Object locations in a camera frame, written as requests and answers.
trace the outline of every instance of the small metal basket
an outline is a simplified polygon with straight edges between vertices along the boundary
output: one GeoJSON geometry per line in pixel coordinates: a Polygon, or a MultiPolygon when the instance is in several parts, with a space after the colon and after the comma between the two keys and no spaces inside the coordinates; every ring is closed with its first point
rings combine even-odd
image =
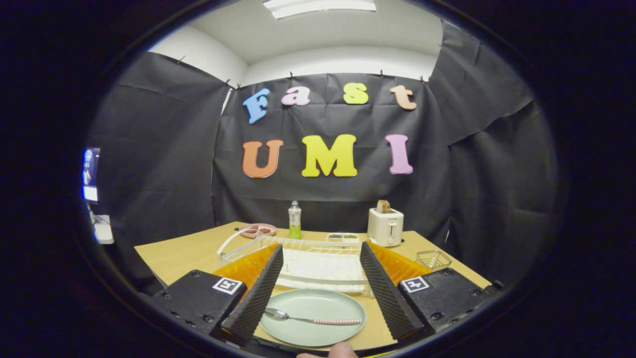
{"type": "Polygon", "coordinates": [[[418,252],[417,258],[415,259],[415,262],[426,266],[433,271],[448,267],[451,261],[452,260],[448,256],[439,250],[418,252]]]}

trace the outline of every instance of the computer screen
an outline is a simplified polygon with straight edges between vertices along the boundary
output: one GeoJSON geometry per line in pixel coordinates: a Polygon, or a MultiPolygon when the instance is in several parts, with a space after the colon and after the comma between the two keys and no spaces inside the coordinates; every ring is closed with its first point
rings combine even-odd
{"type": "Polygon", "coordinates": [[[82,184],[84,185],[84,199],[97,202],[97,162],[99,148],[86,148],[84,151],[84,165],[82,167],[82,184]]]}

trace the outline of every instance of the white dish rack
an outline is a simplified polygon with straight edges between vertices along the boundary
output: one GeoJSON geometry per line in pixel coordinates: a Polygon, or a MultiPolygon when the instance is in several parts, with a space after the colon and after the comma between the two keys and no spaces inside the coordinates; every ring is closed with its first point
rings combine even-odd
{"type": "Polygon", "coordinates": [[[221,265],[225,266],[245,255],[279,243],[282,245],[284,263],[277,285],[371,294],[360,265],[360,242],[309,241],[259,235],[251,242],[223,253],[225,246],[239,234],[240,231],[230,236],[217,251],[221,265]]]}

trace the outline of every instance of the foam letter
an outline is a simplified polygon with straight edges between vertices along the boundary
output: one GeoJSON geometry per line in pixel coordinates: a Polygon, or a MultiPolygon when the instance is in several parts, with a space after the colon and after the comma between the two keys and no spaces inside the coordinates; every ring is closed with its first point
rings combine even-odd
{"type": "Polygon", "coordinates": [[[344,91],[345,95],[343,98],[349,104],[364,104],[369,101],[369,95],[365,92],[366,86],[364,83],[347,83],[344,91]]]}
{"type": "Polygon", "coordinates": [[[393,165],[389,168],[391,174],[410,174],[413,167],[408,164],[406,156],[406,141],[408,137],[403,134],[389,134],[384,137],[391,146],[391,154],[393,155],[393,165]]]}
{"type": "Polygon", "coordinates": [[[280,101],[288,106],[293,106],[294,104],[304,106],[309,103],[309,92],[307,87],[293,87],[287,90],[288,94],[280,101]]]}
{"type": "Polygon", "coordinates": [[[412,90],[408,90],[406,89],[406,87],[404,87],[403,85],[399,85],[399,86],[395,86],[393,88],[391,88],[391,93],[395,93],[396,94],[396,101],[399,104],[400,107],[406,109],[406,110],[414,110],[415,107],[417,107],[417,103],[415,102],[411,102],[408,99],[408,96],[412,96],[413,95],[413,91],[412,90]]]}
{"type": "Polygon", "coordinates": [[[267,165],[264,168],[256,166],[256,155],[258,148],[263,144],[259,141],[248,141],[243,144],[245,153],[243,154],[243,173],[251,178],[266,178],[276,171],[278,166],[279,148],[282,146],[282,140],[271,140],[267,142],[270,148],[270,156],[267,159],[267,165]]]}
{"type": "Polygon", "coordinates": [[[327,149],[320,136],[306,136],[303,143],[307,146],[307,163],[303,170],[303,176],[318,176],[320,171],[316,168],[316,162],[320,165],[322,173],[329,175],[333,164],[337,161],[336,169],[333,170],[335,176],[356,176],[357,170],[354,168],[354,143],[356,137],[351,134],[341,134],[336,141],[327,149]]]}
{"type": "Polygon", "coordinates": [[[261,89],[252,97],[246,99],[243,105],[247,107],[249,112],[249,123],[253,124],[257,120],[263,118],[267,113],[266,110],[262,110],[261,107],[267,107],[267,96],[270,93],[268,89],[261,89]]]}

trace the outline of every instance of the finger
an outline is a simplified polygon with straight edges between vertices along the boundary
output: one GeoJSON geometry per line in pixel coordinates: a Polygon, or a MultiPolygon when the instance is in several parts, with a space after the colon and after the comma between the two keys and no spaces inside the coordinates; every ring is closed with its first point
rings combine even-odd
{"type": "Polygon", "coordinates": [[[328,358],[358,358],[354,352],[354,347],[349,342],[336,343],[329,350],[328,358]]]}
{"type": "Polygon", "coordinates": [[[296,356],[296,358],[321,358],[317,355],[309,354],[309,353],[301,353],[296,356]]]}

